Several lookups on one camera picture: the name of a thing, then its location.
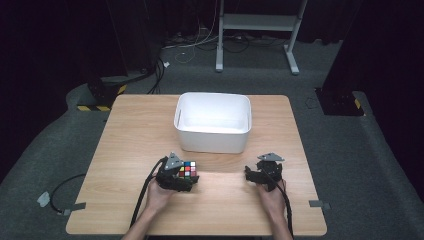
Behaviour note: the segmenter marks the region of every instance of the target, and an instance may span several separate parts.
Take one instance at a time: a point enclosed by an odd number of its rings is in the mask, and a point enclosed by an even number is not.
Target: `white plastic bin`
[[[174,126],[183,150],[241,153],[252,128],[249,98],[226,93],[184,93],[178,100]]]

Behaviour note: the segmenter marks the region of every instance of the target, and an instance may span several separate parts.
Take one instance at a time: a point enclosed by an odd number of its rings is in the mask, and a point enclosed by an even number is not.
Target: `wooden table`
[[[286,96],[251,95],[252,129],[241,154],[186,152],[173,125],[179,95],[121,95],[113,105],[99,145],[71,213],[69,234],[124,234],[141,188],[155,163],[171,152],[196,161],[199,182],[174,194],[149,235],[267,236],[268,219],[244,167],[256,171],[257,156],[283,158],[283,178],[293,212],[295,235],[327,231],[321,208],[309,206],[317,193]],[[144,197],[141,209],[144,208]]]

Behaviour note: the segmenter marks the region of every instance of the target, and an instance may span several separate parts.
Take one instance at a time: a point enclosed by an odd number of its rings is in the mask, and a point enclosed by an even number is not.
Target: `white metal stand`
[[[216,71],[224,70],[223,32],[224,29],[268,30],[292,32],[288,45],[284,45],[284,52],[293,75],[299,74],[296,60],[293,56],[293,46],[296,41],[308,0],[302,0],[296,16],[280,15],[251,15],[251,14],[224,14],[224,0],[221,0],[219,10],[219,35],[216,50]]]

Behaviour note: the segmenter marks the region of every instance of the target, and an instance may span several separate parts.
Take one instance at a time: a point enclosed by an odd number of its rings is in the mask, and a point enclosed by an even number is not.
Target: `hazard tape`
[[[79,106],[77,106],[77,108],[78,108],[78,110],[84,111],[84,112],[89,112],[89,111],[107,112],[107,111],[111,110],[111,107],[109,107],[109,106],[95,106],[95,105],[91,105],[91,106],[79,105]]]
[[[357,109],[361,108],[361,104],[359,103],[358,99],[355,98],[355,105]]]
[[[116,93],[117,96],[124,93],[125,89],[127,88],[127,85],[123,85],[119,88],[118,92]],[[78,110],[84,111],[84,112],[90,112],[90,111],[102,111],[107,112],[112,109],[112,106],[105,106],[105,105],[78,105]]]

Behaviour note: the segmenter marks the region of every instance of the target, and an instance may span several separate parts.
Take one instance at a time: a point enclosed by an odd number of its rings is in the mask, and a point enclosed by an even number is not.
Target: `forearm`
[[[292,240],[287,221],[282,215],[269,216],[274,240]]]
[[[153,210],[145,209],[122,240],[144,239],[147,229],[155,219],[157,213]]]

